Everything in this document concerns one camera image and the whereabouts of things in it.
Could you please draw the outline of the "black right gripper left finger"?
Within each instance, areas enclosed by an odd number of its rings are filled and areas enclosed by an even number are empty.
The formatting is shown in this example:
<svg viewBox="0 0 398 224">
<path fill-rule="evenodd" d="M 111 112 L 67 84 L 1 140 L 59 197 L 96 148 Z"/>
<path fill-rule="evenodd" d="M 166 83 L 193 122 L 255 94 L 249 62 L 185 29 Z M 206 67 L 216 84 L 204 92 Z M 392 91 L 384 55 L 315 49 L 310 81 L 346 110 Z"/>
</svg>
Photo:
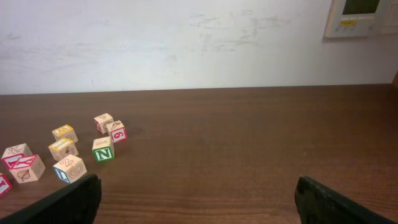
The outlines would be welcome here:
<svg viewBox="0 0 398 224">
<path fill-rule="evenodd" d="M 67 185 L 53 194 L 1 219 L 2 224 L 92 224 L 102 196 L 95 174 Z"/>
</svg>

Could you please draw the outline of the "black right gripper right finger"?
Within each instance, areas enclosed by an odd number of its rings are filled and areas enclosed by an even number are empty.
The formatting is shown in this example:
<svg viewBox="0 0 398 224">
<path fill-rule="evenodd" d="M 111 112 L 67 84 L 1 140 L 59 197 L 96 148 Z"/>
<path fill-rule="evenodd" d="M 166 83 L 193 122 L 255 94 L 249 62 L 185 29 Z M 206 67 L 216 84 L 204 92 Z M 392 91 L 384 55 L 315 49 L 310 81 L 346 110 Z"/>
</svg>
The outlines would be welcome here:
<svg viewBox="0 0 398 224">
<path fill-rule="evenodd" d="M 298 179 L 295 205 L 302 224 L 397 224 L 308 176 Z"/>
</svg>

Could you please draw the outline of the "wooden block blue I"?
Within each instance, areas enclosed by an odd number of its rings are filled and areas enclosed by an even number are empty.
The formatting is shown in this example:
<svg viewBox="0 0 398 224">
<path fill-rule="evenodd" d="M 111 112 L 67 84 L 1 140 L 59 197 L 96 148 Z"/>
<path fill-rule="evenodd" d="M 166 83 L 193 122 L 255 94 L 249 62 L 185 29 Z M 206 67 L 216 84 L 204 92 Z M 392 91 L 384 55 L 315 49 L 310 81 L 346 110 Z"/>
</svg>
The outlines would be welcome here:
<svg viewBox="0 0 398 224">
<path fill-rule="evenodd" d="M 83 160 L 71 154 L 53 165 L 53 169 L 57 177 L 67 184 L 75 182 L 87 172 Z"/>
</svg>

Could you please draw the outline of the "wooden block green N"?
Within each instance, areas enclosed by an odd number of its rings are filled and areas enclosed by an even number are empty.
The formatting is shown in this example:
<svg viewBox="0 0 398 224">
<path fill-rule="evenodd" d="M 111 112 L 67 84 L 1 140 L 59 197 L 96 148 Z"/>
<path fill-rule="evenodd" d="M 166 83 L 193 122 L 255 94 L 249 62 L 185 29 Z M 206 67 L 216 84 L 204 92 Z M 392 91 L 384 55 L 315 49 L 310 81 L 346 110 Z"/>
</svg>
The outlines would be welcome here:
<svg viewBox="0 0 398 224">
<path fill-rule="evenodd" d="M 96 162 L 104 162 L 114 159 L 114 146 L 109 136 L 93 141 L 92 152 Z"/>
</svg>

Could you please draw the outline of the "wooden block red X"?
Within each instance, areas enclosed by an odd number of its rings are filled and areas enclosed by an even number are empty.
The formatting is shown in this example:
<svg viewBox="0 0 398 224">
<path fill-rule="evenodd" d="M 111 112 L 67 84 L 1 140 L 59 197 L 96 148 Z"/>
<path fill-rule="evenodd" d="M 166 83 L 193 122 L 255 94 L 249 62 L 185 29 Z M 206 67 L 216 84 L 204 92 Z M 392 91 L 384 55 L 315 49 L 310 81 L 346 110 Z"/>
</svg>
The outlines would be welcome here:
<svg viewBox="0 0 398 224">
<path fill-rule="evenodd" d="M 19 184 L 38 181 L 45 165 L 39 155 L 21 157 L 9 170 Z"/>
</svg>

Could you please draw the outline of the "wooden block red edge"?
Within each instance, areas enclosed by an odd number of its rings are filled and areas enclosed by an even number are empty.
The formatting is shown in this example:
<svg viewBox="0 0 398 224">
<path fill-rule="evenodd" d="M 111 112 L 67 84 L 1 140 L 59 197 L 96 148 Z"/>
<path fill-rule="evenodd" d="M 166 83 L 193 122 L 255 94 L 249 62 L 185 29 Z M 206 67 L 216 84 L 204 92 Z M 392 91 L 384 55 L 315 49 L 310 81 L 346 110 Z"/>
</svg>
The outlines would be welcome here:
<svg viewBox="0 0 398 224">
<path fill-rule="evenodd" d="M 2 173 L 0 173 L 0 196 L 2 197 L 8 191 L 12 189 L 12 184 L 9 179 Z"/>
</svg>

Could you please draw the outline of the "wooden block yellow near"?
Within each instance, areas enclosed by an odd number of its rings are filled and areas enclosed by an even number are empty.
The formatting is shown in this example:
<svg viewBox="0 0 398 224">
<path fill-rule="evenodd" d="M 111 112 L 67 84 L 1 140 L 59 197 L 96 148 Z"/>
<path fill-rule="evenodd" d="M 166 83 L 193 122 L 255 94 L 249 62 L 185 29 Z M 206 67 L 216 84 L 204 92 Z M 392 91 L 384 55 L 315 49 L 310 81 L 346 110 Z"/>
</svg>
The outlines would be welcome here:
<svg viewBox="0 0 398 224">
<path fill-rule="evenodd" d="M 60 161 L 68 155 L 79 155 L 75 143 L 67 138 L 61 138 L 49 146 L 50 153 L 56 161 Z"/>
</svg>

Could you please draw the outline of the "wooden block yellow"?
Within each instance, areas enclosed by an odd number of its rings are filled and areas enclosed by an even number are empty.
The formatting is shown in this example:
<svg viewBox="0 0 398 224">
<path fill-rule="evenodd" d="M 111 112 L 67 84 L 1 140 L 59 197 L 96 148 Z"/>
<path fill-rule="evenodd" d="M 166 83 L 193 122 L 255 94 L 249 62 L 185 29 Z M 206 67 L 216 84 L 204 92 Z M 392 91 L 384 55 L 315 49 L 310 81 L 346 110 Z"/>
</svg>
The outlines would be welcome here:
<svg viewBox="0 0 398 224">
<path fill-rule="evenodd" d="M 56 161 L 60 161 L 68 155 L 79 155 L 75 143 L 67 138 L 61 138 L 49 146 L 50 153 Z"/>
<path fill-rule="evenodd" d="M 67 138 L 69 140 L 72 140 L 73 142 L 78 142 L 78 137 L 76 135 L 75 130 L 68 124 L 63 125 L 57 129 L 54 129 L 52 131 L 52 134 L 56 141 L 62 138 Z"/>
</svg>

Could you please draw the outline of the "wooden block yellow far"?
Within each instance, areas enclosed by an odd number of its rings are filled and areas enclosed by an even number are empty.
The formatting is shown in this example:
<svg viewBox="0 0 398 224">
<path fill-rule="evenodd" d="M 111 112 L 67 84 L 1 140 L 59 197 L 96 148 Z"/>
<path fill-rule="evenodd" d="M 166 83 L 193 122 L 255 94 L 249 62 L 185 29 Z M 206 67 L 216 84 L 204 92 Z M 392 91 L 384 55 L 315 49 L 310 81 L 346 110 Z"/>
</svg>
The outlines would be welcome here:
<svg viewBox="0 0 398 224">
<path fill-rule="evenodd" d="M 56 141 L 62 138 L 67 138 L 69 140 L 72 140 L 73 142 L 78 142 L 78 137 L 76 135 L 75 130 L 68 124 L 63 125 L 57 129 L 54 129 L 52 131 L 52 134 Z"/>
</svg>

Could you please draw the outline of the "wooden block red plain top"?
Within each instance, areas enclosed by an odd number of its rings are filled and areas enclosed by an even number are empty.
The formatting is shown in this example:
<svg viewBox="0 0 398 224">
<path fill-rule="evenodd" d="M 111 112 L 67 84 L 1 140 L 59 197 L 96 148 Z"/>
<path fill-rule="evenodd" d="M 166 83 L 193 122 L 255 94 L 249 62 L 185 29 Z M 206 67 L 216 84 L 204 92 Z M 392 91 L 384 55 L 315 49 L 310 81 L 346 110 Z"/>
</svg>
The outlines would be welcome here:
<svg viewBox="0 0 398 224">
<path fill-rule="evenodd" d="M 31 155 L 32 151 L 30 150 L 28 145 L 24 143 L 6 148 L 1 160 L 6 168 L 9 170 L 19 158 Z"/>
</svg>

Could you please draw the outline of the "wooden block red six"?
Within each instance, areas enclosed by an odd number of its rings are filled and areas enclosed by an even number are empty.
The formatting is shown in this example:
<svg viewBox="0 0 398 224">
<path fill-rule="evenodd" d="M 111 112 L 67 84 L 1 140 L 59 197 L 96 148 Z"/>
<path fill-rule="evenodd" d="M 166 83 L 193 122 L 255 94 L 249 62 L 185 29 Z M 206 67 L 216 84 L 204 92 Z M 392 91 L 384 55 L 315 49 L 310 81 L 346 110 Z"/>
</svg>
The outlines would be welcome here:
<svg viewBox="0 0 398 224">
<path fill-rule="evenodd" d="M 126 128 L 120 120 L 107 124 L 106 129 L 113 143 L 127 139 Z"/>
</svg>

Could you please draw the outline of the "wooden block red far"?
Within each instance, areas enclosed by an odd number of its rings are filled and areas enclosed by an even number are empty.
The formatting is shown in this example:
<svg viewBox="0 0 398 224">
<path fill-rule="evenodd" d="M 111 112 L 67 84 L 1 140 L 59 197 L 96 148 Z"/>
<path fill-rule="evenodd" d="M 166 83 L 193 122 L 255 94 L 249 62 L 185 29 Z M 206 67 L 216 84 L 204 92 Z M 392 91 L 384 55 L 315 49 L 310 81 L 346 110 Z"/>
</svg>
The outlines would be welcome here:
<svg viewBox="0 0 398 224">
<path fill-rule="evenodd" d="M 110 114 L 105 113 L 105 114 L 101 114 L 101 115 L 95 117 L 94 121 L 95 121 L 95 125 L 96 125 L 97 130 L 101 134 L 105 134 L 105 133 L 108 132 L 108 129 L 107 129 L 106 126 L 109 123 L 113 123 L 114 119 L 113 119 L 113 117 Z"/>
</svg>

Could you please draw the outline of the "white wall thermostat panel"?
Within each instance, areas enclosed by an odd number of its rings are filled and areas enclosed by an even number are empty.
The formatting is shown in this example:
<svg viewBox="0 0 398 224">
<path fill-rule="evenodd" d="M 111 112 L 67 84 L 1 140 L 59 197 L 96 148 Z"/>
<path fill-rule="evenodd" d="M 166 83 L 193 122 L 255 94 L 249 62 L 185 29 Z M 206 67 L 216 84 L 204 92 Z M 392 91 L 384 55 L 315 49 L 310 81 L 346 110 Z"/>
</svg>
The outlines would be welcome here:
<svg viewBox="0 0 398 224">
<path fill-rule="evenodd" d="M 325 38 L 369 37 L 382 27 L 389 0 L 332 0 Z"/>
</svg>

